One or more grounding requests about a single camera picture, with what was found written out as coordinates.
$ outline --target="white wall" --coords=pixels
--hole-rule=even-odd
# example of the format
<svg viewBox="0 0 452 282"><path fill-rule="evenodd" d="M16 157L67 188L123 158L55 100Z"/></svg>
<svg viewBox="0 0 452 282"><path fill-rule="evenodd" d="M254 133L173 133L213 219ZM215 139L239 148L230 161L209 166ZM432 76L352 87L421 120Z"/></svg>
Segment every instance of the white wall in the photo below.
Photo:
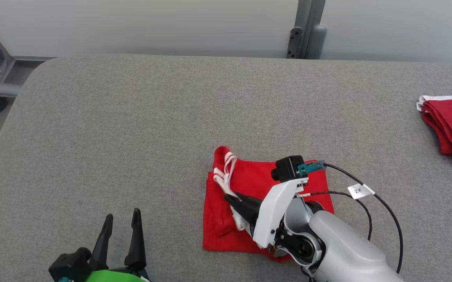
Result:
<svg viewBox="0 0 452 282"><path fill-rule="evenodd" d="M298 0L0 0L14 56L285 57ZM452 0L327 0L322 59L452 62Z"/></svg>
<svg viewBox="0 0 452 282"><path fill-rule="evenodd" d="M452 0L327 0L321 59L452 62Z"/></svg>
<svg viewBox="0 0 452 282"><path fill-rule="evenodd" d="M298 0L0 0L13 56L284 57Z"/></svg>

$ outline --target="black cable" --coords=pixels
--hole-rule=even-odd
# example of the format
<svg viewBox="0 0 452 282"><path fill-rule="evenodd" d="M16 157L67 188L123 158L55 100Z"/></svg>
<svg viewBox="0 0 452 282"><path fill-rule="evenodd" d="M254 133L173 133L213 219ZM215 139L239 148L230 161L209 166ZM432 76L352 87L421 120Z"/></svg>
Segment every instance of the black cable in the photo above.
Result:
<svg viewBox="0 0 452 282"><path fill-rule="evenodd" d="M346 170L344 170L344 169L342 169L342 168L340 168L338 166L334 166L332 164L324 163L323 165L327 166L329 168L333 168L335 170L338 170L338 171L344 173L345 175L348 175L351 179L355 180L360 185L363 185L362 181L360 181L358 178L356 178L354 175L352 175L351 173L347 172ZM395 221L396 229L398 230L398 238L400 239L400 256L398 258L398 267L396 268L396 273L400 274L400 269L402 268L402 260L403 260L403 235L402 235L402 229L400 228L400 224L398 223L398 219L396 218L395 213L391 210L389 205L377 193L375 193L374 196L384 205L384 207L388 210L389 214L391 214L391 216L393 217L393 220Z"/></svg>
<svg viewBox="0 0 452 282"><path fill-rule="evenodd" d="M337 191L324 191L324 192L315 192L315 193L311 193L311 195L321 195L321 194L337 194L337 195L343 195L346 196L350 199L352 199L353 197L349 194L346 193L342 193L342 192L337 192ZM370 241L370 237L372 236L372 216L370 215L369 209L367 209L367 207L364 205L364 203L362 203L361 200L356 200L360 206L363 207L363 209L365 210L365 212L367 213L367 217L369 218L369 235L367 235L367 240Z"/></svg>

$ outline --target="teal connector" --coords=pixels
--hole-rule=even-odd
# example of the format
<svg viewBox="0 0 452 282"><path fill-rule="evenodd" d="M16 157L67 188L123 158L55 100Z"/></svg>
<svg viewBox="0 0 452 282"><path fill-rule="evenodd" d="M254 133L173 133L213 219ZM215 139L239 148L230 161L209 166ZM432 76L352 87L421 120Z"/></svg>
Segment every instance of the teal connector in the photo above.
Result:
<svg viewBox="0 0 452 282"><path fill-rule="evenodd" d="M299 176L306 176L313 171L324 170L327 168L324 166L325 161L316 161L307 164L300 164L297 166L297 170L299 172Z"/></svg>

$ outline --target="white label tag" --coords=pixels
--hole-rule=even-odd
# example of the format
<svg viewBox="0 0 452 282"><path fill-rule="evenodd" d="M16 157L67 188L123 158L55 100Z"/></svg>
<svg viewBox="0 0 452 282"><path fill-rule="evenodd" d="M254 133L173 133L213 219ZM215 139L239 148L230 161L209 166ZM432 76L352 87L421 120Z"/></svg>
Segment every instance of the white label tag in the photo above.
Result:
<svg viewBox="0 0 452 282"><path fill-rule="evenodd" d="M348 191L350 191L350 195L356 200L363 198L368 195L374 195L375 192L369 188L369 186L363 184L355 184L353 186L348 187Z"/></svg>

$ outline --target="gray tablecloth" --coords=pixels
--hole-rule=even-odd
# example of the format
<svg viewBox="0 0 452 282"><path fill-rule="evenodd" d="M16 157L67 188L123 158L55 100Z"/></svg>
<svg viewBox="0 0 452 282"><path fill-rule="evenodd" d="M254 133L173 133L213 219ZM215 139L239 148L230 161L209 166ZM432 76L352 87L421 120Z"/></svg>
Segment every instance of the gray tablecloth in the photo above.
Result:
<svg viewBox="0 0 452 282"><path fill-rule="evenodd" d="M106 214L122 266L142 211L147 272L166 281L307 280L294 263L201 248L216 147L244 159L325 159L366 182L403 227L402 275L452 281L452 157L421 120L420 95L452 95L452 66L146 55L53 59L25 83L0 134L0 282L51 281L63 252L93 248ZM354 184L327 170L329 188ZM366 234L357 203L336 214ZM398 234L365 199L372 241L396 268Z"/></svg>

